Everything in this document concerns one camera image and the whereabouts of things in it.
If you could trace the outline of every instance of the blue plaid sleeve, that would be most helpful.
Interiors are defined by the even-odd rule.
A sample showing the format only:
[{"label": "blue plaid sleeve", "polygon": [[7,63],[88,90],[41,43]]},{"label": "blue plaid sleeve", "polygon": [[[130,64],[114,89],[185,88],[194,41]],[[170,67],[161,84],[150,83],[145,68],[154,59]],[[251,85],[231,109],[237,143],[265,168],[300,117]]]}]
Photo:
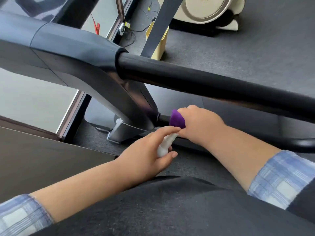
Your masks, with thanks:
[{"label": "blue plaid sleeve", "polygon": [[52,223],[48,212],[28,194],[0,204],[0,236],[27,236]]},{"label": "blue plaid sleeve", "polygon": [[314,178],[314,162],[283,150],[261,168],[248,194],[285,210]]}]

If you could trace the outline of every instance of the floor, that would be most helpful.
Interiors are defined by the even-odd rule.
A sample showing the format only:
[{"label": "floor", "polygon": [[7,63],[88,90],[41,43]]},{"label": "floor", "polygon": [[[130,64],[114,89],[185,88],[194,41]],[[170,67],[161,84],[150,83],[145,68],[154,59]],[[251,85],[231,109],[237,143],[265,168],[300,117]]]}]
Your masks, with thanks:
[{"label": "floor", "polygon": [[[240,15],[242,29],[239,32],[222,32],[209,38],[170,30],[162,61],[315,97],[314,5],[315,0],[246,0]],[[156,16],[154,11],[158,10],[157,0],[140,0],[129,20],[131,29],[145,29]],[[145,43],[145,30],[134,32],[134,35],[134,43],[133,34],[126,33],[120,45],[132,43],[126,49],[139,55]],[[298,129],[299,136],[303,135],[305,131]],[[119,155],[131,142],[122,145],[110,143],[106,134],[83,121],[73,143]],[[199,154],[185,148],[175,150],[179,156],[161,175],[190,175],[221,187],[242,190],[210,154]],[[309,154],[303,156],[314,158]]]}]

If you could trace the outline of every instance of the hand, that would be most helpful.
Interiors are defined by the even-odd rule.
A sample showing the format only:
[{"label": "hand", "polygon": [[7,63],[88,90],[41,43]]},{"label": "hand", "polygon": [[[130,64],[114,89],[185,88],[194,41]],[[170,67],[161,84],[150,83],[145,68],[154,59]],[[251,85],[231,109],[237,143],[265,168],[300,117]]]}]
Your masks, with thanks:
[{"label": "hand", "polygon": [[114,160],[130,187],[152,179],[171,164],[177,152],[171,151],[158,158],[157,148],[165,136],[178,133],[179,130],[179,127],[162,127],[131,144]]},{"label": "hand", "polygon": [[178,112],[185,119],[186,125],[186,128],[178,133],[179,136],[203,147],[226,126],[218,114],[195,105],[180,108]]}]

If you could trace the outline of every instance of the silver metal base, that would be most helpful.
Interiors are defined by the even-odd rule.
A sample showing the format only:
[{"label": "silver metal base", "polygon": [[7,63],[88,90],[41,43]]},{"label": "silver metal base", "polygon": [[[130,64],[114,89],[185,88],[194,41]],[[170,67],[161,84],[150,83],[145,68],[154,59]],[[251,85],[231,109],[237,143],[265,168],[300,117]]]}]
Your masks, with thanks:
[{"label": "silver metal base", "polygon": [[[162,115],[169,116],[173,109],[194,104],[200,108],[216,112],[231,127],[243,131],[279,136],[280,131],[277,115],[148,84],[146,86]],[[92,126],[109,131],[108,140],[116,143],[120,143],[123,139],[126,140],[144,132],[142,129],[132,127],[120,121],[116,125],[115,122],[118,117],[93,98],[86,109],[84,118]]]}]

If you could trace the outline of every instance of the metal bracket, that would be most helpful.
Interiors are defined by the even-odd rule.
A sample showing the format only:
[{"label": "metal bracket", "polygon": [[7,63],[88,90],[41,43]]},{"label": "metal bracket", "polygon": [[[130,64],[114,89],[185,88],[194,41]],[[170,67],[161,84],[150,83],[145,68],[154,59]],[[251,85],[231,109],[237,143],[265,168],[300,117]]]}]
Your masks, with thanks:
[{"label": "metal bracket", "polygon": [[113,130],[108,132],[107,140],[120,144],[122,141],[137,136],[145,131],[146,130],[128,125],[124,123],[121,118],[118,118]]}]

